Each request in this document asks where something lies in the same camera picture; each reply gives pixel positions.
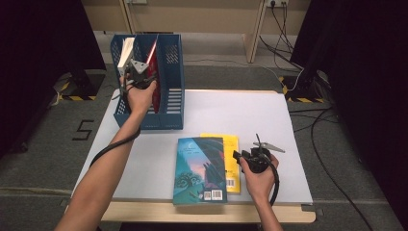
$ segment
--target book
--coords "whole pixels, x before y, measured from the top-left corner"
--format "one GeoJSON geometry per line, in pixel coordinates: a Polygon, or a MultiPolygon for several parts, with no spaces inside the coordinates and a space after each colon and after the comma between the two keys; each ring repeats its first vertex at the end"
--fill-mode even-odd
{"type": "Polygon", "coordinates": [[[173,204],[226,203],[222,138],[182,138],[177,143],[173,204]]]}
{"type": "Polygon", "coordinates": [[[155,114],[159,112],[160,108],[160,98],[161,98],[161,88],[160,88],[160,75],[159,66],[157,62],[157,39],[153,42],[150,52],[147,56],[146,64],[148,68],[146,71],[146,78],[156,78],[156,89],[152,95],[152,104],[155,114]]]}
{"type": "Polygon", "coordinates": [[[240,193],[240,166],[234,159],[234,150],[239,150],[238,137],[234,135],[202,133],[200,137],[220,137],[224,145],[225,178],[228,193],[240,193]]]}
{"type": "Polygon", "coordinates": [[[119,71],[120,76],[125,76],[126,66],[132,58],[133,52],[133,42],[135,38],[126,38],[123,40],[122,50],[120,53],[120,59],[117,63],[117,70],[119,71]]]}

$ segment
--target dark book cover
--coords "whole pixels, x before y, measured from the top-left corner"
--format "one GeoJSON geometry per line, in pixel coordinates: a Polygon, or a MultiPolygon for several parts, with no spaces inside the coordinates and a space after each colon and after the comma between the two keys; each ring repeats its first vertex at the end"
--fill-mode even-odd
{"type": "Polygon", "coordinates": [[[222,138],[182,138],[177,144],[173,204],[226,203],[222,138]]]}
{"type": "Polygon", "coordinates": [[[157,52],[157,40],[153,42],[152,48],[146,60],[146,63],[149,65],[149,67],[146,69],[146,75],[147,75],[147,78],[156,78],[157,85],[152,95],[152,103],[153,103],[154,112],[158,113],[159,108],[160,108],[161,88],[160,88],[159,66],[157,62],[156,52],[157,52]]]}

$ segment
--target yellow black caution tape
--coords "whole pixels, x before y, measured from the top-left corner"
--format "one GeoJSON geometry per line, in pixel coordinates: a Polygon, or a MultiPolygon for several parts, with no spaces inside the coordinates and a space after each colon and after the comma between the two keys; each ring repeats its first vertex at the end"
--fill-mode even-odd
{"type": "Polygon", "coordinates": [[[283,94],[289,102],[301,102],[301,103],[322,103],[323,99],[317,95],[304,95],[299,97],[298,95],[293,95],[293,93],[288,90],[287,86],[283,84],[284,77],[279,77],[279,81],[282,83],[283,94]]]}
{"type": "MultiPolygon", "coordinates": [[[[63,92],[64,90],[66,90],[69,86],[69,81],[66,82],[61,91],[63,92]]],[[[67,95],[67,94],[63,94],[60,93],[60,100],[72,100],[72,101],[83,101],[83,100],[95,100],[96,99],[96,95],[67,95]]]]}

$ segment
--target electrical outlet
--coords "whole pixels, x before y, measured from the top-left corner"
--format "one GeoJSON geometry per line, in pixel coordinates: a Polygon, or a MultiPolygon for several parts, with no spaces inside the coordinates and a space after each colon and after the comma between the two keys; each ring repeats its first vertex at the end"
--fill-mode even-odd
{"type": "Polygon", "coordinates": [[[128,4],[146,5],[147,0],[126,0],[128,4]]]}
{"type": "MultiPolygon", "coordinates": [[[[267,7],[270,7],[270,2],[272,0],[267,0],[267,7]]],[[[286,4],[286,7],[288,7],[289,0],[274,0],[275,1],[275,8],[283,8],[283,6],[286,4]]]]}

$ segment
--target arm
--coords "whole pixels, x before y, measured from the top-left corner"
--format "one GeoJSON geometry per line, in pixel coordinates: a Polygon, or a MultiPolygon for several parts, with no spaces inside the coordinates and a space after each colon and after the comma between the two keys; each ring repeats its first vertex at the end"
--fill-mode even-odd
{"type": "MultiPolygon", "coordinates": [[[[273,165],[276,167],[279,165],[273,155],[270,156],[270,159],[273,165]]],[[[268,167],[262,173],[253,173],[244,158],[240,158],[240,164],[245,175],[246,188],[255,203],[263,229],[265,231],[283,230],[269,204],[269,194],[275,182],[272,169],[268,167]]]]}
{"type": "MultiPolygon", "coordinates": [[[[132,113],[111,143],[135,134],[151,105],[156,82],[146,90],[132,88],[128,93],[132,113]]],[[[72,195],[56,230],[95,230],[107,210],[125,169],[133,142],[127,142],[103,155],[87,171],[72,195]]]]}

